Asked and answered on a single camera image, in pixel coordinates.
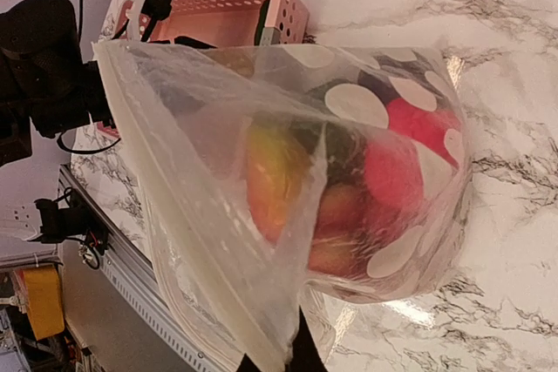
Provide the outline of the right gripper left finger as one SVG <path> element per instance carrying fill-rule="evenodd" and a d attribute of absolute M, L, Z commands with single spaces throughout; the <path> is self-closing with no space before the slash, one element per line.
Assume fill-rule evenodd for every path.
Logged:
<path fill-rule="evenodd" d="M 242 361 L 237 368 L 236 372 L 262 372 L 253 361 L 247 356 L 242 357 Z"/>

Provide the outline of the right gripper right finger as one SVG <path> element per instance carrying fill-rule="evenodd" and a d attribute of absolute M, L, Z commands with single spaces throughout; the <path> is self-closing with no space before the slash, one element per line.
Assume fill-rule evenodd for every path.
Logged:
<path fill-rule="evenodd" d="M 293 356 L 285 366 L 286 372 L 326 372 L 312 338 L 304 313 L 299 309 L 299 329 L 293 341 Z"/>

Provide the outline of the green cucumber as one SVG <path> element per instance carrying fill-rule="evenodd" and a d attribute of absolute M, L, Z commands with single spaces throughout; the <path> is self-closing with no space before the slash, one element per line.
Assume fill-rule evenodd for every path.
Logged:
<path fill-rule="evenodd" d="M 255 37 L 254 37 L 255 45 L 259 45 L 262 40 L 262 33 L 265 28 L 266 19 L 269 12 L 269 4 L 270 4 L 270 0 L 264 0 L 259 9 L 258 23 L 256 26 Z"/>

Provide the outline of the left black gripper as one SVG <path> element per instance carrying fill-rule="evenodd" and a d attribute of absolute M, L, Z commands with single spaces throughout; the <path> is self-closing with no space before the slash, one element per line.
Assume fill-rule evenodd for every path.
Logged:
<path fill-rule="evenodd" d="M 43 137 L 55 137 L 91 122 L 114 125 L 96 63 L 30 56 L 29 67 L 26 134 L 36 130 Z"/>

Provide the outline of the red round fruit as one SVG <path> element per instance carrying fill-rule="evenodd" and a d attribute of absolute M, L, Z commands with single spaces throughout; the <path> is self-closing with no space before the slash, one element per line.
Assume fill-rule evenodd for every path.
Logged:
<path fill-rule="evenodd" d="M 448 109 L 426 111 L 402 98 L 386 110 L 388 130 L 367 144 L 364 183 L 378 203 L 418 213 L 459 170 L 461 123 Z"/>

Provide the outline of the green avocado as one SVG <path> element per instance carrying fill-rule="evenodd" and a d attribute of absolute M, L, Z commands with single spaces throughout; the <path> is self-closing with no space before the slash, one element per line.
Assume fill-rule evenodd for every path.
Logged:
<path fill-rule="evenodd" d="M 324 134 L 328 186 L 357 185 L 364 173 L 366 138 L 356 130 L 331 122 L 291 122 L 289 131 L 310 155 Z"/>

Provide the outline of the clear dotted zip top bag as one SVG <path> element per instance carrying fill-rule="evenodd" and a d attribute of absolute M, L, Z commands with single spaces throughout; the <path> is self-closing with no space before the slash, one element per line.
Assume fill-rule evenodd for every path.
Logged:
<path fill-rule="evenodd" d="M 325 297 L 394 301 L 447 277 L 470 159 L 438 51 L 93 50 L 163 298 L 220 369 L 283 369 L 303 325 L 325 350 Z"/>

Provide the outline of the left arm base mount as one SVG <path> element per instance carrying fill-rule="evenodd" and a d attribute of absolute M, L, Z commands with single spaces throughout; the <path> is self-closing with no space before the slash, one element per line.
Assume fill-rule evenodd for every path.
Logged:
<path fill-rule="evenodd" d="M 38 199 L 34 204 L 41 226 L 39 236 L 32 241 L 42 244 L 75 241 L 79 244 L 82 261 L 92 270 L 101 268 L 101 257 L 108 248 L 109 229 L 73 187 L 66 187 L 54 200 Z"/>

